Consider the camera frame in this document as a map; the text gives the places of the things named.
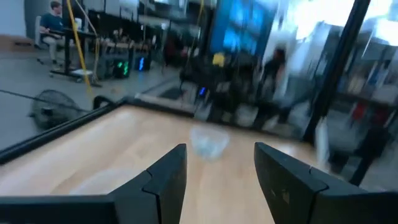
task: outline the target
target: glass window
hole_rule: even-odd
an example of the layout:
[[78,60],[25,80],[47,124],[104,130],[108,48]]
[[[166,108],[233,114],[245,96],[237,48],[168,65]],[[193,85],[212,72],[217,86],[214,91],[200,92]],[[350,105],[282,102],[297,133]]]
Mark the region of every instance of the glass window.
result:
[[[371,2],[319,127],[327,130],[333,172],[366,190],[397,190],[397,22],[391,1]],[[328,37],[322,54],[336,39]]]

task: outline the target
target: table surface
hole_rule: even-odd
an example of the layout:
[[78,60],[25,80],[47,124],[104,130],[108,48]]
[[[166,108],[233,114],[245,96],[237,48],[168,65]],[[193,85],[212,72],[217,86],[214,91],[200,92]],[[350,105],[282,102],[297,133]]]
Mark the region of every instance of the table surface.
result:
[[[210,162],[194,153],[190,130],[195,126],[229,134],[219,159]],[[123,106],[2,166],[0,195],[106,194],[186,143],[180,223],[273,223],[254,167],[255,142],[315,165],[307,144]]]

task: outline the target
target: yellow cable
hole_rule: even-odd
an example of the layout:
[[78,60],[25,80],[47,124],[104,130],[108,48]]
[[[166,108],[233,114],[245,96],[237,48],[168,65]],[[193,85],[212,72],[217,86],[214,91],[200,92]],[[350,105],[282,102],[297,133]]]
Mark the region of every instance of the yellow cable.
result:
[[67,5],[68,5],[68,11],[69,11],[69,15],[70,15],[70,20],[72,22],[72,29],[73,29],[73,34],[75,36],[77,51],[79,53],[81,68],[83,69],[83,76],[84,76],[84,79],[85,79],[85,82],[87,85],[87,92],[91,96],[91,99],[93,100],[94,94],[93,94],[93,90],[91,89],[90,81],[87,77],[86,63],[85,63],[85,59],[83,56],[83,51],[81,50],[80,39],[79,39],[79,35],[77,33],[77,26],[75,23],[75,16],[73,15],[73,10],[72,10],[72,5],[70,4],[70,0],[67,0]]
[[[197,26],[199,26],[200,19],[201,19],[201,15],[202,15],[202,13],[203,13],[203,9],[204,9],[204,8],[205,8],[205,0],[201,0],[201,1],[200,1],[200,10],[199,10],[199,15],[198,15],[198,20],[197,20]],[[194,54],[194,52],[195,52],[195,51],[193,50],[193,46],[195,45],[196,39],[197,39],[197,36],[195,36],[195,38],[193,38],[192,46],[191,46],[191,53],[188,54],[187,63],[185,64],[185,66],[188,65],[188,62],[189,62],[190,57],[191,57],[191,54]]]
[[79,3],[78,0],[75,0],[75,3],[79,6],[81,12],[83,13],[83,15],[85,15],[85,18],[88,22],[88,24],[90,25],[91,29],[93,30],[94,34],[95,34],[95,62],[94,62],[94,70],[93,70],[93,76],[95,81],[98,81],[98,77],[97,77],[97,67],[98,67],[98,60],[100,57],[100,40],[98,38],[98,34],[96,29],[94,28],[93,24],[90,21],[90,18],[88,17],[88,15],[86,14],[85,10],[83,9],[83,7],[81,6],[81,4]]

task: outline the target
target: blue screen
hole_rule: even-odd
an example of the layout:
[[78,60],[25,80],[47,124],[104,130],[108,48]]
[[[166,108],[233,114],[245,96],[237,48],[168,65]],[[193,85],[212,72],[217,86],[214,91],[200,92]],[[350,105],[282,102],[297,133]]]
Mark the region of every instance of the blue screen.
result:
[[249,34],[249,32],[246,31],[242,36],[241,46],[242,49],[247,50],[254,55],[256,53],[257,41],[251,34]]
[[238,50],[239,45],[239,34],[232,27],[228,27],[225,30],[223,47],[234,52],[235,50]]
[[264,10],[258,4],[253,5],[252,18],[249,21],[248,29],[255,33],[260,33],[264,20]]
[[235,0],[232,3],[229,19],[238,26],[243,26],[249,19],[249,8],[247,4],[243,4],[242,0]]

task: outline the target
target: metal pole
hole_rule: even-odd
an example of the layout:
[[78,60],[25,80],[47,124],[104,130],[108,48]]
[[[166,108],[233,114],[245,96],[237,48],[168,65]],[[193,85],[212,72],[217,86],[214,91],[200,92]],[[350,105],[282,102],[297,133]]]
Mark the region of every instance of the metal pole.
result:
[[333,58],[326,71],[325,82],[315,100],[314,111],[303,135],[303,140],[311,144],[315,140],[315,129],[319,120],[327,115],[331,102],[334,99],[338,83],[343,75],[346,62],[349,57],[359,31],[364,21],[370,0],[355,0],[347,23],[341,34],[341,38],[333,54]]
[[372,30],[372,32],[371,32],[371,36],[369,37],[369,40],[368,40],[368,42],[366,43],[366,46],[365,46],[365,49],[363,50],[363,53],[362,53],[361,58],[363,58],[363,57],[365,56],[365,52],[366,52],[366,50],[368,49],[369,44],[371,43],[371,39],[372,39],[372,36],[373,36],[373,32],[374,32],[374,30]]
[[[145,9],[144,9],[145,16],[147,15],[147,4],[148,4],[148,0],[145,1]],[[146,38],[147,38],[146,35],[147,35],[147,26],[144,24],[144,39],[143,40],[146,40]]]

